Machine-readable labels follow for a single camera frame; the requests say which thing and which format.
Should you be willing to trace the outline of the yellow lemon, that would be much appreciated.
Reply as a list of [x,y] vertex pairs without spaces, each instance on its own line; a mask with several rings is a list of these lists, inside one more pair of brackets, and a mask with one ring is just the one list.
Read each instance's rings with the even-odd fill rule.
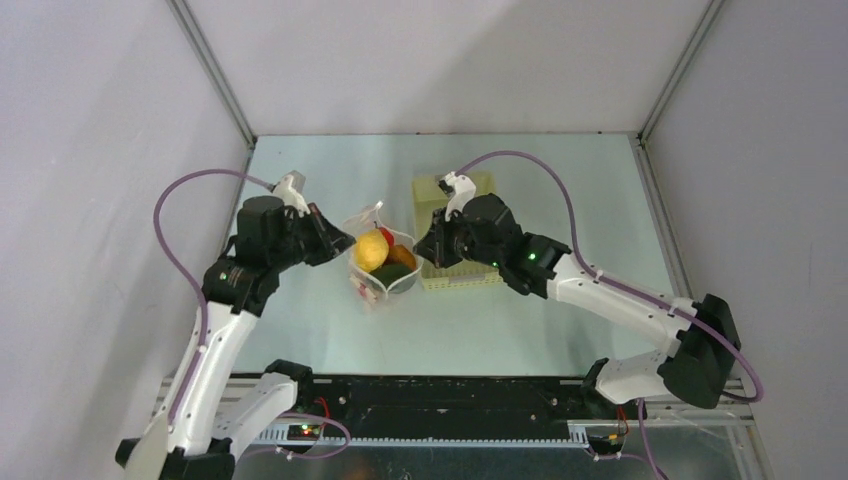
[[354,263],[365,272],[379,268],[387,259],[389,242],[379,229],[372,229],[357,238],[353,248]]

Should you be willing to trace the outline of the red mango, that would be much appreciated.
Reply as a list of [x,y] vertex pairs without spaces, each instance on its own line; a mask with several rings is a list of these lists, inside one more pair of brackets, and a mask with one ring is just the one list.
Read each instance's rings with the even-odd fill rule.
[[389,247],[392,247],[395,244],[395,237],[389,229],[385,227],[378,227],[377,230],[381,233]]

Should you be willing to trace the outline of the clear dotted zip bag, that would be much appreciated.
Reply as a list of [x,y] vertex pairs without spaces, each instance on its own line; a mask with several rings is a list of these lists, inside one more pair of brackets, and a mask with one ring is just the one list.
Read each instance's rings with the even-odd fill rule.
[[[378,227],[385,227],[389,229],[395,237],[395,244],[403,244],[405,245],[412,253],[413,253],[413,245],[414,239],[413,237],[404,231],[396,229],[392,224],[386,223],[382,218],[384,202],[378,201],[374,204],[368,205],[364,207],[359,213],[354,214],[349,217],[347,220],[343,222],[342,231],[352,235],[356,241],[357,238],[372,229],[377,229]],[[386,288],[380,285],[371,275],[372,272],[362,271],[353,260],[353,248],[354,246],[347,252],[347,265],[348,265],[348,277],[353,286],[351,279],[353,277],[359,278],[362,281],[366,282],[371,291],[373,292],[373,296],[369,299],[363,299],[354,288],[355,292],[359,295],[361,301],[364,304],[364,307],[368,310],[373,310],[382,305],[389,304],[393,302],[399,295],[402,295],[409,291],[416,283],[418,275],[420,273],[422,267],[422,260],[415,255],[416,260],[418,262],[418,268],[415,272],[415,283],[414,285],[407,291],[403,293],[389,293],[386,291]]]

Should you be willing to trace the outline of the green avocado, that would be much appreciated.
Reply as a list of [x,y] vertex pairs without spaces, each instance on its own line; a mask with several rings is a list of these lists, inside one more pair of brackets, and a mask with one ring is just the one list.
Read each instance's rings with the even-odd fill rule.
[[370,275],[389,293],[403,293],[415,283],[415,272],[401,263],[384,264]]

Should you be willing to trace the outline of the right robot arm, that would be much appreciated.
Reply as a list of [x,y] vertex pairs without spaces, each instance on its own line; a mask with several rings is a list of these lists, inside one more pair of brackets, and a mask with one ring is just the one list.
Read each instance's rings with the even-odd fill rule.
[[521,295],[567,303],[642,335],[654,351],[626,360],[601,359],[586,375],[585,411],[606,418],[639,397],[670,394],[702,409],[715,408],[741,342],[727,302],[707,294],[702,301],[677,297],[655,304],[633,287],[580,265],[569,246],[525,232],[496,195],[470,200],[461,212],[440,208],[414,246],[438,268],[463,260],[494,267]]

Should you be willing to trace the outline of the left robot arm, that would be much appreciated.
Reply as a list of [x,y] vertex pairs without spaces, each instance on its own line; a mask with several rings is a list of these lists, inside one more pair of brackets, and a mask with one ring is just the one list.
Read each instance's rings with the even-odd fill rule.
[[235,234],[204,274],[191,339],[162,405],[141,437],[117,448],[126,478],[230,479],[248,445],[279,415],[312,411],[312,371],[288,361],[273,364],[227,411],[219,405],[281,273],[330,262],[355,242],[313,203],[292,206],[276,196],[243,203]]

